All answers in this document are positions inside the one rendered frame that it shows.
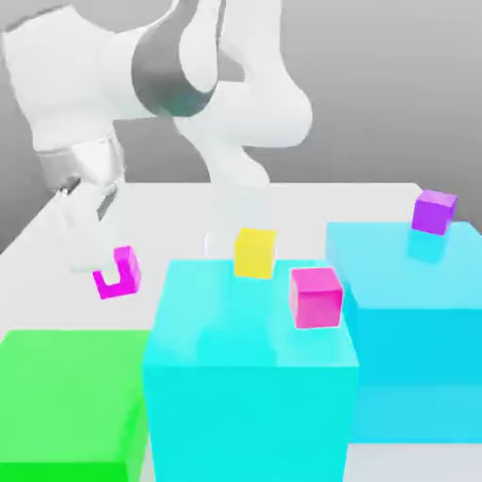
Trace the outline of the small purple cube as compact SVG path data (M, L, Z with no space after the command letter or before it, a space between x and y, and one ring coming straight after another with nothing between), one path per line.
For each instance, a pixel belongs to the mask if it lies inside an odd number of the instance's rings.
M414 205L412 229L423 233L445 235L456 211L457 202L457 195L430 189L424 190Z

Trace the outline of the large sky blue box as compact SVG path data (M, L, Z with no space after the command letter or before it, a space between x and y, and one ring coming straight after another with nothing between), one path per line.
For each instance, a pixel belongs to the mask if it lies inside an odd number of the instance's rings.
M360 363L355 442L482 443L482 234L331 222Z

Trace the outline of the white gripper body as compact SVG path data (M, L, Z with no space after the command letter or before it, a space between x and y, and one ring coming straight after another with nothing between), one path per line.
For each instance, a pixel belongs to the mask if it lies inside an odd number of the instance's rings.
M69 269L91 273L114 268L120 229L107 219L124 187L123 179L96 185L67 179L56 191L60 239Z

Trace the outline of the large green box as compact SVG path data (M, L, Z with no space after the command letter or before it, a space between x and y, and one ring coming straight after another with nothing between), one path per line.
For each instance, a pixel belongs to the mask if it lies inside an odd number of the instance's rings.
M0 342L0 482L140 482L145 330L12 330Z

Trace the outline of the large cyan box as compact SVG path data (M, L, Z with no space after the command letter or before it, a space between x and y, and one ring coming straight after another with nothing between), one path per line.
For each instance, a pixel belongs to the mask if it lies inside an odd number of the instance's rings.
M295 267L169 262L142 362L156 482L343 482L359 364L345 325L296 328Z

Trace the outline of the small pink cube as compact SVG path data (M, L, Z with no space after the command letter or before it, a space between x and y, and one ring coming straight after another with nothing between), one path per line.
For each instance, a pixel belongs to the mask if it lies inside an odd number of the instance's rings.
M331 267L297 267L290 272L290 310L297 329L340 324L344 288Z

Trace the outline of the small yellow cube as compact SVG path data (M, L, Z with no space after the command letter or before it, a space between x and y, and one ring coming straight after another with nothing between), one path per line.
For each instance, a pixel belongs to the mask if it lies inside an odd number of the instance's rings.
M234 243L234 275L269 280L276 257L275 230L242 228Z

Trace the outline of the small magenta cube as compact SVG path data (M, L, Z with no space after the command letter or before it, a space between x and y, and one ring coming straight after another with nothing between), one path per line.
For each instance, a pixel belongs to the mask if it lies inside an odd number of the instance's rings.
M115 248L114 261L120 275L117 283L107 284L100 271L92 273L100 299L132 295L139 289L141 271L133 248L131 246Z

